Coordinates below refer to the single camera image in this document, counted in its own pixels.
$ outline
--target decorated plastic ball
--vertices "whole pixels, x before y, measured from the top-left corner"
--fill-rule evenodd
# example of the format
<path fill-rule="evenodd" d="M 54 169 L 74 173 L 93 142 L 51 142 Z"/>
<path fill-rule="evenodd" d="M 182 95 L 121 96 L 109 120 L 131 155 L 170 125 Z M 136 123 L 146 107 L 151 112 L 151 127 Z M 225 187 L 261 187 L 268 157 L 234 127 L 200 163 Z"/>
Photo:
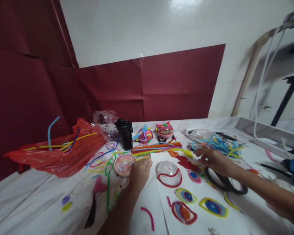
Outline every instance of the decorated plastic ball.
<path fill-rule="evenodd" d="M 157 179 L 168 187 L 177 187 L 182 182 L 179 168 L 170 161 L 160 162 L 156 167 Z"/>

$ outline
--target scissors handle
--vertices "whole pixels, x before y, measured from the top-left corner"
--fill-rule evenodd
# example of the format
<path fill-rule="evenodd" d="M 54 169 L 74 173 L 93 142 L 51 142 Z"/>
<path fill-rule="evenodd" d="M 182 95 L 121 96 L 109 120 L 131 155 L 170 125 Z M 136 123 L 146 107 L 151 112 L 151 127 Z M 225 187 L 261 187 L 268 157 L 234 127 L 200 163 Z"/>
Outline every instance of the scissors handle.
<path fill-rule="evenodd" d="M 233 191 L 234 193 L 236 194 L 239 194 L 239 195 L 244 195 L 244 194 L 247 194 L 248 193 L 248 188 L 241 184 L 242 186 L 242 189 L 241 190 L 237 190 L 236 188 L 233 187 L 233 185 L 231 184 L 230 180 L 228 177 L 225 177 L 223 175 L 220 175 L 219 173 L 215 172 L 215 174 L 218 176 L 218 178 L 221 180 L 221 182 L 225 185 L 220 185 L 218 184 L 209 174 L 209 167 L 206 166 L 205 168 L 205 172 L 206 172 L 206 175 L 208 177 L 208 179 L 214 184 L 216 185 L 219 189 L 223 190 L 223 191 Z"/>

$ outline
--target black stand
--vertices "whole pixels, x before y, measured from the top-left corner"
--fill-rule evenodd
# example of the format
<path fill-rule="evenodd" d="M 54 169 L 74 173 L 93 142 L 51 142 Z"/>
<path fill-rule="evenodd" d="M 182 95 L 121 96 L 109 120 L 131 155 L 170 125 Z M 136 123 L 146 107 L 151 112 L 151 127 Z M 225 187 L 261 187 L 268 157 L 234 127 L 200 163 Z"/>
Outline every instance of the black stand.
<path fill-rule="evenodd" d="M 284 96 L 284 98 L 282 100 L 282 103 L 280 104 L 280 107 L 279 107 L 277 113 L 274 116 L 274 119 L 273 119 L 273 121 L 271 123 L 272 126 L 277 125 L 277 123 L 278 123 L 278 121 L 279 121 L 279 119 L 280 119 L 280 117 L 281 117 L 287 103 L 289 102 L 289 100 L 290 100 L 290 98 L 291 98 L 291 96 L 292 96 L 292 94 L 294 92 L 294 76 L 287 77 L 287 78 L 285 78 L 283 80 L 287 80 L 286 83 L 291 84 L 291 85 L 288 88 L 288 90 L 287 90 L 287 92 L 286 92 L 286 94 L 285 94 L 285 96 Z"/>

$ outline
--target white table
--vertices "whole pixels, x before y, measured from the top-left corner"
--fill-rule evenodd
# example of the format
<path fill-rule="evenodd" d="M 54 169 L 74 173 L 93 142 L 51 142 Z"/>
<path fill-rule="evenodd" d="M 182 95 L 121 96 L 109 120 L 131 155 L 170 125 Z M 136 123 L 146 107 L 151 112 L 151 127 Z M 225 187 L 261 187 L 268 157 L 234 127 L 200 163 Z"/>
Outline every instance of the white table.
<path fill-rule="evenodd" d="M 244 118 L 218 118 L 170 121 L 177 141 L 183 148 L 192 141 L 181 132 L 185 128 L 197 127 L 211 131 L 225 132 L 235 135 L 240 141 L 246 142 L 249 148 L 242 150 L 244 160 L 253 168 L 261 170 L 265 177 L 276 178 L 277 174 L 266 168 L 257 166 L 253 162 L 272 164 L 264 149 L 251 142 L 249 134 L 251 121 Z M 160 122 L 146 122 L 152 129 Z M 144 123 L 133 123 L 134 131 L 142 128 Z M 272 136 L 272 139 L 282 135 L 294 145 L 294 134 L 259 124 L 260 134 Z M 157 143 L 156 138 L 150 144 Z M 106 152 L 103 146 L 100 151 Z M 95 184 L 96 173 L 81 170 L 70 178 L 58 178 L 46 172 L 31 169 L 22 174 L 16 181 L 0 191 L 0 234 L 89 234 L 94 235 L 107 218 L 106 192 L 96 195 L 96 217 L 91 228 L 84 229 L 88 213 L 92 204 L 92 189 Z M 115 172 L 110 176 L 110 202 L 113 202 L 114 192 L 121 178 Z M 62 199 L 78 184 L 83 183 L 82 190 L 71 195 L 72 207 L 67 212 L 61 212 Z M 107 177 L 103 174 L 103 183 Z M 245 212 L 246 227 L 251 234 L 288 234 L 294 233 L 294 226 L 278 216 L 266 206 L 266 202 L 252 190 L 245 196 L 231 195 L 231 199 Z M 151 231 L 151 223 L 146 212 L 140 210 L 144 206 L 152 213 L 155 221 L 155 232 Z M 166 223 L 157 190 L 156 179 L 151 173 L 149 180 L 140 194 L 135 206 L 130 234 L 167 234 Z"/>

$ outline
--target white wall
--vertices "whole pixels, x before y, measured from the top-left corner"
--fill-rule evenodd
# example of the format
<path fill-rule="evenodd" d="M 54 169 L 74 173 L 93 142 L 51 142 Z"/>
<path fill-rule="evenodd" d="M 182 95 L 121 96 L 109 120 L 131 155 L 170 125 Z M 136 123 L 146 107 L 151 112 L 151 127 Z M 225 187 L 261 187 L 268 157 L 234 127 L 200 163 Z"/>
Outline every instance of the white wall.
<path fill-rule="evenodd" d="M 60 1 L 81 68 L 139 58 L 140 53 L 226 43 L 209 117 L 231 115 L 253 44 L 294 11 L 294 0 Z M 292 42 L 294 29 L 286 32 L 282 46 Z M 281 94 L 283 83 L 275 84 Z M 242 103 L 241 116 L 249 117 L 254 87 Z"/>

